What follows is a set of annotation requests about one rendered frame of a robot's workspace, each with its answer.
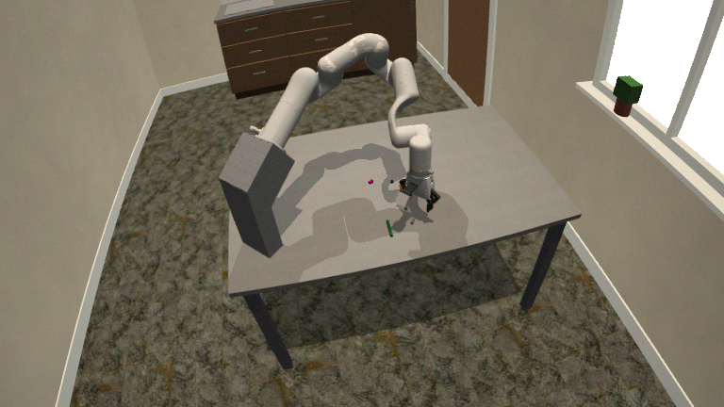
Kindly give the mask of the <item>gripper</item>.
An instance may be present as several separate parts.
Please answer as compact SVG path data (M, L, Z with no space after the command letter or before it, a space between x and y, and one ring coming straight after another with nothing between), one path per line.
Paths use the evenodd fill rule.
M440 196L435 192L434 175L429 174L426 177L418 178L418 177L414 177L413 175L411 175L409 172L409 169L408 169L406 179L402 179L399 183L402 186L402 189L405 189L405 187L410 182L418 185L418 187L414 190L414 192L412 194L419 196L422 199L425 199L427 201L428 204L427 204L426 212L429 212L430 210L432 210L433 204L436 203L440 199Z

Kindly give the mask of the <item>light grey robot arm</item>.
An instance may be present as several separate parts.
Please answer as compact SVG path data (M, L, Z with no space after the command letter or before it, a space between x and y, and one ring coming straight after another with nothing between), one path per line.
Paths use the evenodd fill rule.
M257 129L251 126L249 131L258 138L273 142L286 153L284 147L307 104L315 102L337 87L343 72L365 57L367 67L394 86L396 101L389 110L387 119L392 145L395 148L409 147L411 175L418 178L433 175L431 130L428 125L398 127L396 124L397 113L420 97L413 65L403 57L391 62L387 59L388 52L387 40L380 35L367 33L353 38L322 57L318 62L317 73L310 68L296 71L265 127Z

